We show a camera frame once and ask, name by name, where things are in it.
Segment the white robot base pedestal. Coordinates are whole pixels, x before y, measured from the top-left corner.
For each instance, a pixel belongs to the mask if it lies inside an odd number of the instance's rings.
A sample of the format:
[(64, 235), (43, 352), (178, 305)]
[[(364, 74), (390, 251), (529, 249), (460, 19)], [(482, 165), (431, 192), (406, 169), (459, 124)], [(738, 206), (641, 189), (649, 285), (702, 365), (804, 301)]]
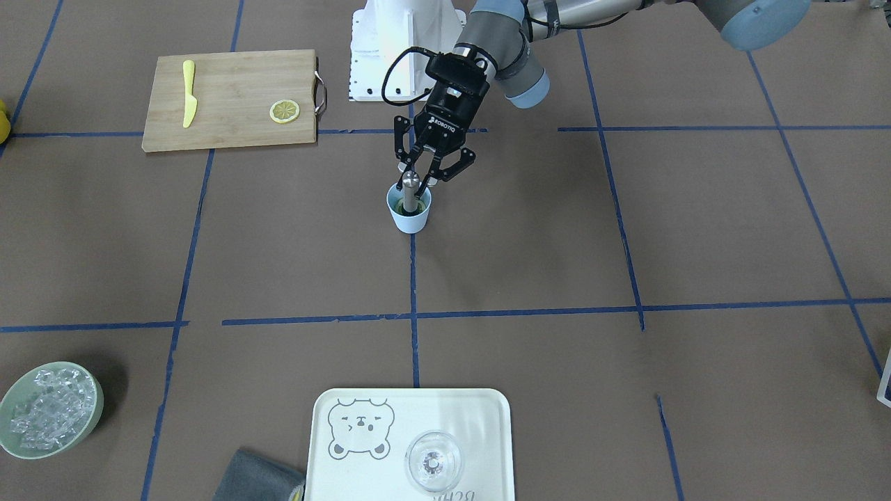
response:
[(367, 1), (352, 15), (348, 98), (354, 102), (403, 102), (435, 84), (421, 47), (448, 53), (466, 25), (467, 14), (451, 1)]

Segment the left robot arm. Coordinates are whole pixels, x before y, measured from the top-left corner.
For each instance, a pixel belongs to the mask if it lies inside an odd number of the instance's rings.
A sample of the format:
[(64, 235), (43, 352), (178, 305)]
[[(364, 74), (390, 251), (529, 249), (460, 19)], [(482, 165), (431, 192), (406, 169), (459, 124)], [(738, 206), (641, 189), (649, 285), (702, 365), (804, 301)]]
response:
[(574, 32), (605, 31), (652, 1), (478, 1), (456, 40), (445, 50), (408, 47), (423, 55), (432, 86), (413, 118), (394, 119), (397, 188), (415, 183), (414, 195), (446, 183), (476, 161), (466, 146), (480, 106), (493, 84), (518, 109), (537, 106), (551, 82), (533, 44)]

